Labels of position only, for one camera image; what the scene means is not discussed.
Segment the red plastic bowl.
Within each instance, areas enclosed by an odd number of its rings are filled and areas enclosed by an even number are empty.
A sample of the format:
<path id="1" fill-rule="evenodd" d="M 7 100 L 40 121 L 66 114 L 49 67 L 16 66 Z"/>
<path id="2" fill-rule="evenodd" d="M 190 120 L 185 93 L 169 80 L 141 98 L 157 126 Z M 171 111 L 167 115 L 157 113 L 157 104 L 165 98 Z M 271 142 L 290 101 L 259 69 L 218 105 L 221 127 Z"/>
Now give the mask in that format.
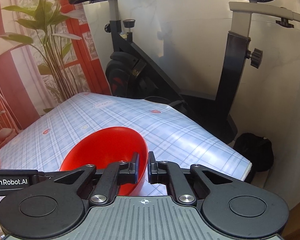
<path id="1" fill-rule="evenodd" d="M 130 161 L 134 153 L 139 154 L 137 184 L 120 187 L 120 196 L 138 196 L 145 182 L 148 148 L 144 138 L 128 127 L 108 127 L 82 139 L 67 154 L 61 164 L 61 171 L 70 171 L 86 164 L 104 169 L 116 161 Z"/>

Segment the blue plaid bed sheet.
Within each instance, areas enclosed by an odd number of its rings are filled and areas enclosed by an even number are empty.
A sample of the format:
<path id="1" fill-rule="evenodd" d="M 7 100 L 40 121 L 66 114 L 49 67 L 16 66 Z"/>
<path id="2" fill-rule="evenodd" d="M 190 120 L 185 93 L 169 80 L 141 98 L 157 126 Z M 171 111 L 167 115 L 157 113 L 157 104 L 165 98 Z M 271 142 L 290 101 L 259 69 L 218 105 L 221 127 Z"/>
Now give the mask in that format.
<path id="1" fill-rule="evenodd" d="M 94 93 L 71 97 L 23 130 L 0 149 L 0 166 L 57 171 L 80 140 L 115 126 L 137 131 L 157 160 L 182 168 L 201 164 L 245 180 L 252 167 L 245 157 L 171 106 Z"/>

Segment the black exercise bike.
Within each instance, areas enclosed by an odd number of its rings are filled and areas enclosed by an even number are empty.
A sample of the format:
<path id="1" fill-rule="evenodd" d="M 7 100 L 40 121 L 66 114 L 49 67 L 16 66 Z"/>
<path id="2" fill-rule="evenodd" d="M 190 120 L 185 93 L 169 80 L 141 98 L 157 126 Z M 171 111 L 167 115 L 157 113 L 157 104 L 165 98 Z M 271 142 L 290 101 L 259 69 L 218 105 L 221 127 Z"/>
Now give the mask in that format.
<path id="1" fill-rule="evenodd" d="M 300 64 L 297 0 L 69 0 L 108 9 L 113 95 L 170 105 L 222 141 L 283 136 Z"/>

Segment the black bag on floor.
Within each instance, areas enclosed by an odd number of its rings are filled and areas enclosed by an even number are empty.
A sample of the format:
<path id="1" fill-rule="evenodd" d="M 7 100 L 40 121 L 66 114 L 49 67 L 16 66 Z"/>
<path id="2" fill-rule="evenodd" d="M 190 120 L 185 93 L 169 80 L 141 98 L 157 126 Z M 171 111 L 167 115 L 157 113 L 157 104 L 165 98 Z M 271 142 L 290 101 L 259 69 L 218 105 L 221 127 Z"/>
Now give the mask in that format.
<path id="1" fill-rule="evenodd" d="M 243 133 L 236 139 L 233 149 L 248 159 L 256 172 L 266 172 L 274 164 L 272 143 L 266 137 Z"/>

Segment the printed room backdrop cloth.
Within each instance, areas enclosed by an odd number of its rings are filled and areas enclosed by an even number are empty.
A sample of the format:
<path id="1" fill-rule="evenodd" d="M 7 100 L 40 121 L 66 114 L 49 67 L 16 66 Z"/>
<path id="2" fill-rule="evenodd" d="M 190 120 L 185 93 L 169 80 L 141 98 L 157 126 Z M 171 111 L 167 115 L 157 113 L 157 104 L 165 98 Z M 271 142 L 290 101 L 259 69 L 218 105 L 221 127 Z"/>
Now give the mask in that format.
<path id="1" fill-rule="evenodd" d="M 110 93 L 83 5 L 0 0 L 0 149 L 81 92 Z"/>

